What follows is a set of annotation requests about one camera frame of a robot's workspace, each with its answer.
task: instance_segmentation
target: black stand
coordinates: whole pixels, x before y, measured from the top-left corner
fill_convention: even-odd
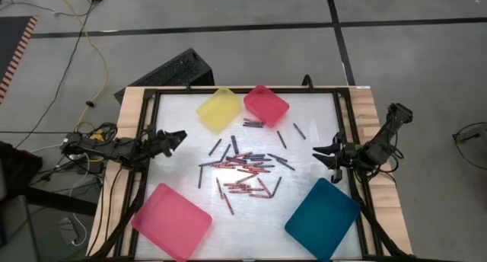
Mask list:
[[[97,204],[62,194],[50,193],[29,187],[25,190],[27,202],[33,205],[49,207],[66,212],[74,212],[87,216],[94,216]]]

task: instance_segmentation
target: yellow cable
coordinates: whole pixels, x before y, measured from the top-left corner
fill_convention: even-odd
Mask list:
[[[91,101],[94,102],[96,99],[98,99],[98,97],[100,96],[100,94],[103,92],[103,90],[105,89],[105,87],[108,84],[108,65],[107,65],[107,61],[103,57],[103,54],[101,53],[101,51],[91,42],[90,36],[88,35],[87,31],[84,30],[84,28],[83,28],[83,21],[80,19],[79,15],[76,13],[76,11],[73,8],[73,6],[71,5],[71,3],[69,3],[68,0],[63,0],[63,1],[64,1],[64,3],[67,4],[67,6],[71,10],[71,12],[75,15],[76,19],[78,19],[78,22],[81,25],[81,30],[83,31],[84,35],[86,36],[86,40],[88,41],[88,43],[90,44],[90,46],[98,53],[98,56],[100,56],[101,61],[103,62],[103,68],[105,69],[105,80],[104,80],[103,86],[101,86],[100,90],[98,90],[98,92],[91,98]],[[81,122],[83,122],[84,115],[86,114],[86,111],[88,110],[88,108],[89,108],[89,106],[86,106],[84,108],[83,113],[79,117],[78,124],[81,123]]]

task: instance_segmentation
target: black crate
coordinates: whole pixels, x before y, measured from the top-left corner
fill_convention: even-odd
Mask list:
[[[215,86],[212,68],[192,48],[159,66],[131,86]],[[114,94],[122,103],[125,88]]]

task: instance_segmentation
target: pink plastic tray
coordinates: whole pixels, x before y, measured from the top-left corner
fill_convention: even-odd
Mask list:
[[[289,110],[289,104],[264,85],[257,85],[243,99],[245,108],[269,127],[274,127]]]
[[[132,226],[177,261],[186,261],[212,223],[195,204],[159,184],[135,214]]]

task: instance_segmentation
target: white cable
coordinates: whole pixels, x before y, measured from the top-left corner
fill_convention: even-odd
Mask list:
[[[86,178],[86,176],[88,175],[88,171],[90,170],[90,157],[87,155],[86,152],[85,152],[84,156],[86,156],[86,162],[87,162],[86,169],[87,169],[87,171],[84,173],[83,177],[78,182],[76,182],[73,185],[73,187],[69,191],[69,197],[71,197],[71,195],[73,193],[73,190],[76,188],[76,186],[78,186],[78,184],[81,183]],[[83,227],[83,230],[84,230],[84,238],[83,238],[83,241],[81,241],[78,244],[76,244],[74,240],[71,241],[71,244],[73,244],[73,246],[79,247],[79,246],[83,245],[83,243],[86,241],[86,238],[88,237],[88,231],[84,227],[83,223],[81,223],[81,221],[79,221],[79,219],[78,219],[78,217],[76,216],[75,213],[73,213],[73,216],[75,217],[76,221],[78,221],[79,225],[81,225],[81,227]]]
[[[30,153],[34,153],[34,152],[42,151],[42,150],[45,150],[45,149],[52,149],[52,148],[60,147],[60,145],[62,145],[62,144],[56,144],[56,145],[46,146],[46,147],[34,149],[32,151],[29,151],[29,152]]]

